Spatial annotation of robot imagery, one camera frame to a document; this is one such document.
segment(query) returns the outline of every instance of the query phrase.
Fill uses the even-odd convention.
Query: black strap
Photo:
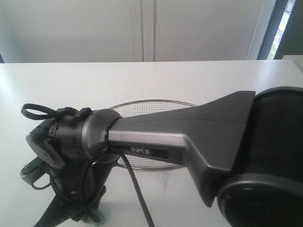
[[[31,113],[28,110],[36,110],[43,112],[45,114],[35,114]],[[76,109],[66,107],[64,109],[59,109],[58,111],[53,110],[51,108],[48,108],[43,105],[37,105],[37,104],[32,104],[32,103],[27,103],[24,104],[21,113],[29,119],[32,120],[45,120],[45,119],[51,119],[51,118],[60,118],[63,116],[74,116],[77,113]]]

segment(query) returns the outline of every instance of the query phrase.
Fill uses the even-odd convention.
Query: piper logo label
[[[146,148],[134,148],[131,147],[133,153],[142,154],[142,155],[152,155],[151,151]]]

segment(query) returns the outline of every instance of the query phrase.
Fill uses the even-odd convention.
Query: metal mesh strainer
[[[111,109],[117,111],[122,117],[132,117],[143,114],[152,114],[169,110],[177,110],[193,107],[196,105],[173,100],[140,100],[113,106]],[[133,169],[144,171],[163,171],[180,168],[182,166],[150,160],[143,157],[126,155]],[[123,160],[118,160],[118,165],[125,167]]]

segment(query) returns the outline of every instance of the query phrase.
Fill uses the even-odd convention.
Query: white table
[[[238,90],[261,92],[277,86],[303,87],[291,61],[0,64],[0,226],[33,226],[54,196],[19,179],[35,154],[25,136],[38,124],[20,113],[24,103],[56,109],[101,109],[138,99],[174,99],[201,105]],[[136,172],[157,227],[227,227],[216,201],[199,198],[186,169]],[[38,186],[48,182],[41,179]],[[125,169],[114,168],[102,199],[107,227],[147,226]],[[88,226],[69,220],[60,226]]]

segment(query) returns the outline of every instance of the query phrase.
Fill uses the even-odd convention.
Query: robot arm
[[[284,87],[257,97],[255,92],[236,92],[198,107],[129,118],[112,110],[64,108],[58,115],[48,112],[49,119],[27,142],[47,163],[56,199],[76,208],[66,218],[83,215],[83,191],[87,207],[98,207],[104,182],[119,158],[110,152],[113,147],[186,166],[205,205],[211,207],[217,196],[232,226],[299,226],[302,101],[302,90]],[[101,179],[100,169],[107,170]],[[85,174],[90,181],[83,185]]]

